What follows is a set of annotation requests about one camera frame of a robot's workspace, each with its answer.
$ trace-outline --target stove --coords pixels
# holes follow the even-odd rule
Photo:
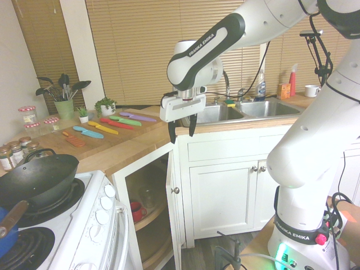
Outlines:
[[[19,239],[0,259],[0,269],[117,269],[124,237],[119,224],[124,217],[115,204],[120,202],[103,172],[77,174],[57,202],[22,217]],[[132,269],[129,256],[128,269]]]

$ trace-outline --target red gingham lid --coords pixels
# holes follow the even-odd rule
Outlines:
[[[44,123],[45,124],[51,124],[51,123],[55,123],[57,122],[59,119],[57,117],[51,117],[51,118],[48,118],[46,120],[44,120]]]
[[[18,111],[32,111],[35,110],[35,106],[24,106],[18,109]]]
[[[31,124],[31,125],[24,125],[25,128],[33,128],[33,127],[37,127],[39,126],[40,123],[35,123],[35,124]]]

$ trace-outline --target cutting board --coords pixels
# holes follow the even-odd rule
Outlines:
[[[119,112],[121,110],[116,110],[116,116],[119,115]],[[69,154],[75,156],[78,160],[85,159],[89,156],[92,156],[94,154],[97,154],[101,151],[104,151],[106,149],[109,149],[115,145],[118,145],[120,143],[123,143],[127,140],[131,140],[132,138],[135,138],[139,135],[142,135],[144,133],[147,133],[149,131],[152,131],[156,128],[160,128],[164,125],[166,125],[165,122],[161,121],[158,116],[149,116],[149,114],[141,114],[140,111],[136,112],[137,115],[142,115],[146,117],[152,117],[156,119],[156,122],[146,122],[146,121],[140,121],[142,123],[141,127],[133,126],[134,129],[123,129],[123,128],[117,128],[111,125],[108,125],[106,123],[100,122],[99,118],[95,117],[91,121],[94,121],[98,124],[103,125],[104,127],[108,127],[111,129],[114,129],[119,132],[118,135],[110,134],[107,132],[104,132],[102,130],[99,130],[95,127],[90,126],[87,123],[84,124],[78,124],[80,127],[84,127],[90,131],[95,131],[98,133],[103,134],[103,139],[96,139],[91,138],[85,135],[82,135],[80,132],[77,132],[73,130],[73,128],[66,128],[57,132],[53,132],[47,135],[43,135],[41,137],[36,138],[36,140],[40,143],[40,145],[43,148],[51,148],[53,149],[57,154]],[[65,140],[65,136],[62,134],[63,131],[68,131],[72,135],[80,138],[83,140],[86,144],[82,147],[75,147],[68,143]]]

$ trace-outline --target orange box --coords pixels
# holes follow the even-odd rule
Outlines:
[[[277,85],[277,93],[276,96],[279,100],[284,100],[290,97],[290,83],[279,83]]]

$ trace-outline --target red knife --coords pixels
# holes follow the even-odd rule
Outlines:
[[[112,120],[110,120],[108,118],[100,118],[100,122],[107,123],[109,125],[113,125],[113,126],[118,127],[118,128],[134,129],[130,125],[125,125],[125,124],[122,124],[122,123],[119,123],[119,122],[116,122],[116,121],[112,121]]]

